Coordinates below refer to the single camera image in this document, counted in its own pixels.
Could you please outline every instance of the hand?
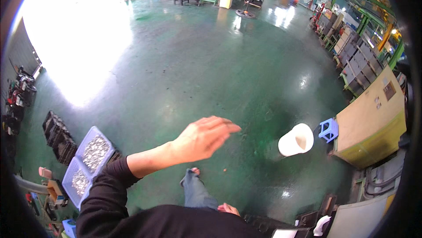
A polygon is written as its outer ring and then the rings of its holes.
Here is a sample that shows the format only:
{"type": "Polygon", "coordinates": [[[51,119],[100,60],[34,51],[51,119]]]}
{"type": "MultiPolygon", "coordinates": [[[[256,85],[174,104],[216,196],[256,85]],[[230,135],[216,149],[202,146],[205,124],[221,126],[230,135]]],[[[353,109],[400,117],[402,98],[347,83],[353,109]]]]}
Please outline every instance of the hand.
{"type": "Polygon", "coordinates": [[[220,212],[228,212],[228,213],[235,214],[235,215],[237,215],[237,216],[240,217],[239,211],[235,207],[230,206],[227,203],[223,203],[222,205],[219,205],[218,206],[218,211],[220,211],[220,212]]]}
{"type": "Polygon", "coordinates": [[[171,142],[173,158],[178,163],[194,162],[210,158],[230,137],[239,132],[238,125],[228,119],[211,116],[202,118],[187,128],[171,142]]]}

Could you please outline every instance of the jeans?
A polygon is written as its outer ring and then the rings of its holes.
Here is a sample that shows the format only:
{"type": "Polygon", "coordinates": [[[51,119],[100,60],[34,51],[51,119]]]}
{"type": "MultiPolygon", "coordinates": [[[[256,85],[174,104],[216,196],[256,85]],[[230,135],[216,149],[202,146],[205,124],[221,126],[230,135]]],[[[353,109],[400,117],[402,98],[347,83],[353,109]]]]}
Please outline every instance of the jeans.
{"type": "Polygon", "coordinates": [[[185,177],[180,184],[185,192],[185,207],[217,210],[217,200],[208,193],[199,175],[193,173],[190,168],[186,169],[185,177]]]}

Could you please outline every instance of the black long-sleeve shirt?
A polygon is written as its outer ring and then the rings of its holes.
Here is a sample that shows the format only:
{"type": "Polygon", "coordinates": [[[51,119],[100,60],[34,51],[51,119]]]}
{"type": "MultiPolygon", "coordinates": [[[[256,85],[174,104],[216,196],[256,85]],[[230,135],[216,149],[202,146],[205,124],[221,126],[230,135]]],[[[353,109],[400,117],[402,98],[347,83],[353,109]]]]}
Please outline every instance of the black long-sleeve shirt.
{"type": "Polygon", "coordinates": [[[138,180],[126,158],[107,165],[82,202],[77,237],[262,237],[239,216],[208,208],[161,205],[129,217],[126,189],[138,180]]]}

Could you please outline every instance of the blue plastic stool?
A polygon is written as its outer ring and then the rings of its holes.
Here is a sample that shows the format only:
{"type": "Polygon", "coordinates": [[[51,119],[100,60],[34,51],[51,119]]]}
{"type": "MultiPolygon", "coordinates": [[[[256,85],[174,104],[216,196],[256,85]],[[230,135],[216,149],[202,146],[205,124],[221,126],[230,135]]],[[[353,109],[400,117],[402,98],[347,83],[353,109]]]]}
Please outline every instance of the blue plastic stool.
{"type": "Polygon", "coordinates": [[[338,124],[333,118],[323,121],[319,125],[321,125],[321,132],[318,137],[324,138],[327,140],[327,143],[331,142],[338,136],[338,124]]]}
{"type": "Polygon", "coordinates": [[[76,238],[76,222],[72,219],[62,221],[66,234],[70,238],[76,238]]]}

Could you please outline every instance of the black sleeve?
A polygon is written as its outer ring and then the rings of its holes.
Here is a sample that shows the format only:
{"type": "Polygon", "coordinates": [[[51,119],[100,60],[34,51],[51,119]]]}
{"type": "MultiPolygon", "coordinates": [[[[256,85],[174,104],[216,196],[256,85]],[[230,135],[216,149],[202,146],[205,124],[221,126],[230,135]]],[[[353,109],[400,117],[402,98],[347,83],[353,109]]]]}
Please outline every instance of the black sleeve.
{"type": "Polygon", "coordinates": [[[77,237],[114,237],[120,233],[120,221],[129,217],[126,189],[138,180],[130,172],[126,157],[108,164],[94,178],[89,196],[81,204],[77,237]]]}

